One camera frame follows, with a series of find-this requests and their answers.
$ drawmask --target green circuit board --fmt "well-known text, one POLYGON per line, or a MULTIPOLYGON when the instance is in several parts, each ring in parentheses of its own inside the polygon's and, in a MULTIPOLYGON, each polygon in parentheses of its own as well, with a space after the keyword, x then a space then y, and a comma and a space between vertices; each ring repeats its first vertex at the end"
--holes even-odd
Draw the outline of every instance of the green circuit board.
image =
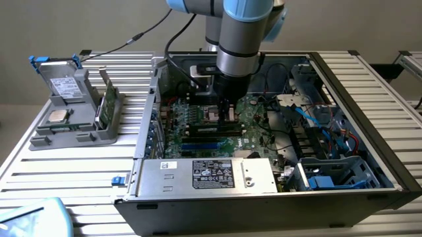
MULTIPOLYGON (((238 123, 245 125, 246 132, 241 137, 221 137, 217 149, 189 150, 190 158, 214 158, 214 157, 236 157, 241 154, 237 151, 258 152, 262 158, 270 158, 270 160, 278 159, 277 151, 269 150, 261 144, 261 137, 265 140, 269 139, 269 132, 260 128, 254 121, 254 115, 264 117, 264 108, 260 105, 252 105, 250 101, 258 101, 254 96, 246 96, 240 100, 237 105, 236 114, 238 123)), ((171 115, 166 122, 166 154, 165 158, 184 158, 182 139, 186 135, 186 125, 197 124, 217 124, 217 121, 212 121, 208 117, 206 111, 214 110, 217 106, 193 106, 185 100, 178 99, 171 105, 171 115)))

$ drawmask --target blue object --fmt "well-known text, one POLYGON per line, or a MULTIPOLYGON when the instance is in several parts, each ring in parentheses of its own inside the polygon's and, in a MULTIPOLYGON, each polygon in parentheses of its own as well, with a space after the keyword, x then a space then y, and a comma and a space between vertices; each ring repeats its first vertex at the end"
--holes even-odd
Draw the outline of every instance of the blue object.
POLYGON ((273 4, 273 0, 225 0, 224 7, 233 19, 256 22, 270 15, 273 4))
POLYGON ((35 65, 35 56, 30 56, 29 59, 30 59, 31 66, 34 67, 37 73, 41 74, 41 70, 38 68, 38 65, 35 65))
POLYGON ((177 11, 182 11, 185 13, 190 13, 188 11, 185 0, 166 0, 170 8, 173 8, 177 11))
POLYGON ((334 189, 334 183, 330 176, 314 176, 309 179, 313 190, 334 189))
POLYGON ((330 176, 314 176, 309 179, 310 188, 313 190, 334 190, 334 189, 364 189, 366 187, 366 181, 361 180, 352 185, 334 185, 330 176))
POLYGON ((205 143, 205 144, 184 144, 184 150, 217 150, 218 143, 205 143))
POLYGON ((50 57, 45 56, 45 57, 38 57, 38 59, 35 60, 37 63, 45 63, 49 62, 51 60, 50 57))
POLYGON ((277 36, 278 36, 278 34, 280 34, 281 30, 282 30, 282 26, 285 24, 286 15, 288 15, 288 8, 284 9, 277 23, 273 26, 268 36, 264 39, 265 42, 274 42, 276 41, 277 36))
POLYGON ((75 64, 77 64, 77 66, 78 66, 78 69, 83 69, 83 68, 82 68, 81 59, 79 59, 77 53, 74 53, 73 59, 74 59, 74 62, 75 62, 75 64))
POLYGON ((113 186, 125 186, 125 177, 114 177, 111 180, 111 185, 113 186))
POLYGON ((74 237, 73 220, 58 197, 47 198, 5 213, 0 215, 0 224, 2 237, 74 237))

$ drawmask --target hard drive label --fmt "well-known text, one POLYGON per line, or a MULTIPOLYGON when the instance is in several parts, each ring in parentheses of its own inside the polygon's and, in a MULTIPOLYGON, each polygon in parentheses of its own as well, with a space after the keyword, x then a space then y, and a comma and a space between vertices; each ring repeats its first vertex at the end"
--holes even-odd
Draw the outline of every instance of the hard drive label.
POLYGON ((232 160, 194 160, 193 187, 194 189, 234 188, 232 160))
POLYGON ((63 99, 83 97, 75 78, 53 78, 51 82, 63 99))

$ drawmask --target black cable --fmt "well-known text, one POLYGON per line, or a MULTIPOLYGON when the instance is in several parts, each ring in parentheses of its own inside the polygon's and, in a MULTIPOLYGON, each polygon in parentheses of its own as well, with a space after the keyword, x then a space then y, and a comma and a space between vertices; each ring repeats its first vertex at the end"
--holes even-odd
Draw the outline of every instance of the black cable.
POLYGON ((145 35, 146 33, 149 33, 151 30, 154 30, 155 27, 158 27, 158 26, 161 25, 161 23, 166 20, 167 16, 170 15, 171 11, 173 11, 173 9, 169 10, 166 16, 161 19, 161 21, 157 22, 157 24, 155 24, 154 26, 151 26, 151 28, 147 29, 147 30, 143 32, 143 35, 145 35))
POLYGON ((416 106, 416 110, 421 107, 421 104, 422 104, 422 97, 421 97, 420 103, 416 106))
POLYGON ((166 55, 166 58, 167 60, 170 61, 170 63, 173 64, 173 66, 178 69, 178 71, 202 88, 206 88, 206 86, 196 79, 193 78, 188 73, 186 71, 184 70, 184 68, 179 67, 179 65, 173 61, 173 58, 170 57, 169 55, 169 49, 170 49, 170 46, 171 46, 171 43, 175 41, 175 39, 184 34, 184 32, 186 31, 186 29, 190 27, 194 19, 197 17, 197 14, 193 15, 190 21, 188 22, 188 24, 185 25, 185 27, 182 28, 182 30, 174 35, 174 37, 170 39, 167 45, 166 45, 166 48, 165 48, 165 55, 166 55))
POLYGON ((105 55, 105 54, 110 54, 110 53, 118 51, 119 49, 125 48, 125 47, 129 46, 129 45, 130 45, 130 44, 126 43, 126 44, 122 45, 119 48, 115 48, 114 50, 111 50, 111 51, 109 51, 109 52, 106 52, 106 53, 97 54, 97 55, 94 55, 94 56, 91 56, 91 57, 89 57, 89 58, 86 58, 86 59, 83 59, 83 60, 81 60, 81 62, 86 62, 87 60, 94 59, 94 58, 97 58, 97 57, 99 57, 99 56, 102 56, 102 55, 105 55))
POLYGON ((137 40, 141 39, 142 36, 145 36, 146 33, 149 33, 151 30, 154 30, 154 29, 159 26, 159 24, 166 20, 166 18, 167 18, 167 16, 170 15, 171 11, 173 11, 173 9, 169 10, 166 16, 159 20, 159 22, 157 22, 157 24, 155 24, 153 27, 150 27, 146 31, 143 31, 143 32, 141 32, 138 35, 135 35, 135 36, 126 42, 125 45, 122 45, 119 48, 115 48, 114 50, 111 50, 111 51, 109 51, 109 52, 106 52, 106 53, 97 54, 97 55, 94 55, 94 56, 91 56, 91 57, 89 57, 89 58, 86 58, 86 59, 83 59, 83 60, 81 60, 81 62, 86 62, 87 60, 90 60, 90 59, 93 59, 93 58, 97 58, 97 57, 99 57, 99 56, 102 56, 102 55, 110 54, 110 53, 113 53, 113 52, 121 50, 121 49, 125 48, 126 46, 129 46, 131 43, 134 43, 137 40))

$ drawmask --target blue drive bracket handle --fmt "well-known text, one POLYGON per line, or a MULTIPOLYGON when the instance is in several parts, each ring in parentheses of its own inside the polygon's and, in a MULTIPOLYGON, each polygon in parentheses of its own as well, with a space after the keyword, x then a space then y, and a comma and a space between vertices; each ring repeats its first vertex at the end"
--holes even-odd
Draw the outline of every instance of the blue drive bracket handle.
POLYGON ((345 189, 364 189, 366 187, 366 180, 361 180, 352 185, 334 185, 330 176, 314 176, 309 179, 310 188, 313 190, 345 190, 345 189))
POLYGON ((47 198, 30 206, 23 206, 2 214, 0 225, 0 236, 15 236, 14 231, 18 230, 23 231, 25 234, 27 234, 26 236, 74 237, 71 216, 58 197, 47 198), (14 223, 27 223, 29 219, 26 219, 26 216, 31 215, 29 217, 34 218, 34 215, 37 215, 38 212, 41 212, 37 221, 39 226, 38 228, 33 228, 33 230, 37 230, 37 233, 29 233, 29 230, 23 230, 21 225, 14 225, 14 223))
POLYGON ((74 61, 74 63, 77 64, 78 69, 83 69, 82 63, 81 63, 81 59, 79 59, 77 53, 74 53, 71 58, 50 58, 49 56, 43 56, 43 57, 35 58, 35 56, 30 56, 29 59, 30 59, 31 66, 34 67, 35 72, 38 74, 41 74, 41 70, 39 70, 38 64, 39 63, 46 63, 46 62, 74 61))

